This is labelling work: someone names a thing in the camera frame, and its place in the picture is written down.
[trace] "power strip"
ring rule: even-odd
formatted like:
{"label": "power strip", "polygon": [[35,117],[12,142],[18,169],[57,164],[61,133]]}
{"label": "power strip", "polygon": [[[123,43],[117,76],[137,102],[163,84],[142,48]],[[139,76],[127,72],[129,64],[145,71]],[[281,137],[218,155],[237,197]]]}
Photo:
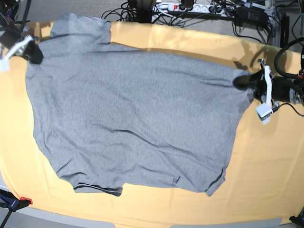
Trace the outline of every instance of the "power strip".
{"label": "power strip", "polygon": [[183,13],[183,16],[187,18],[196,17],[199,15],[208,14],[209,16],[216,16],[216,17],[229,17],[232,18],[233,16],[227,15],[224,10],[220,12],[214,12],[214,5],[205,5],[205,4],[194,4],[191,10],[185,12],[186,9],[181,9],[179,3],[172,3],[172,2],[156,2],[156,6],[153,8],[154,12],[158,12],[159,10],[165,10],[167,13],[173,16],[179,16]]}

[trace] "power adapter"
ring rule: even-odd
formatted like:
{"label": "power adapter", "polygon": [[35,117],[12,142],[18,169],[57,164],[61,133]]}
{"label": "power adapter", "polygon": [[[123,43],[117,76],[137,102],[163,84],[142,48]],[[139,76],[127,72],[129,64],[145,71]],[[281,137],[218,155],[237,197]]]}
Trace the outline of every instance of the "power adapter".
{"label": "power adapter", "polygon": [[268,15],[265,12],[256,11],[247,7],[239,7],[236,9],[236,19],[238,19],[239,22],[267,28]]}

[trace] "gray t-shirt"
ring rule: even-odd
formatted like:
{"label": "gray t-shirt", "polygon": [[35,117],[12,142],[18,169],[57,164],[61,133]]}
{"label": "gray t-shirt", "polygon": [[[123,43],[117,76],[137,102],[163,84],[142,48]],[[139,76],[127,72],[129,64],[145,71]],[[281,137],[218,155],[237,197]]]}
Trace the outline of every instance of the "gray t-shirt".
{"label": "gray t-shirt", "polygon": [[119,196],[130,183],[211,196],[250,104],[232,85],[246,72],[110,44],[110,27],[65,14],[39,45],[42,64],[28,64],[40,150],[76,192]]}

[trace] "t-shirt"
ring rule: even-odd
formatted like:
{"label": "t-shirt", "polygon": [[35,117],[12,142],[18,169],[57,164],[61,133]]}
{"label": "t-shirt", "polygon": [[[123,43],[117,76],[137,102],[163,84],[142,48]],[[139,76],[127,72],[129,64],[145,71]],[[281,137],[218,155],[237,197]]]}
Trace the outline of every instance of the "t-shirt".
{"label": "t-shirt", "polygon": [[43,62],[26,73],[39,149],[75,192],[119,196],[130,183],[211,196],[250,104],[232,81],[247,73],[111,44],[110,27],[68,13],[40,43]]}

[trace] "orange cloth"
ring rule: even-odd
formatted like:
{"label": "orange cloth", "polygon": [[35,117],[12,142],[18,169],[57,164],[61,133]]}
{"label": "orange cloth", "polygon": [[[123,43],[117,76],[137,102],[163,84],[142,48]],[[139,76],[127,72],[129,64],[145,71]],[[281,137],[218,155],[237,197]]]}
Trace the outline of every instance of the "orange cloth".
{"label": "orange cloth", "polygon": [[[49,36],[52,23],[32,25]],[[174,52],[255,72],[257,60],[273,65],[276,49],[243,39],[137,23],[113,23],[112,42]],[[285,69],[297,72],[300,55],[283,56]],[[59,179],[33,138],[33,112],[25,87],[27,62],[10,60],[0,74],[0,171],[17,197],[32,207],[84,219],[108,221],[117,228],[169,228],[175,224],[222,224],[288,218],[304,206],[304,119],[287,106],[262,125],[254,101],[238,128],[226,182],[212,197],[181,189],[125,184],[123,194],[74,193]],[[304,113],[304,108],[297,105]]]}

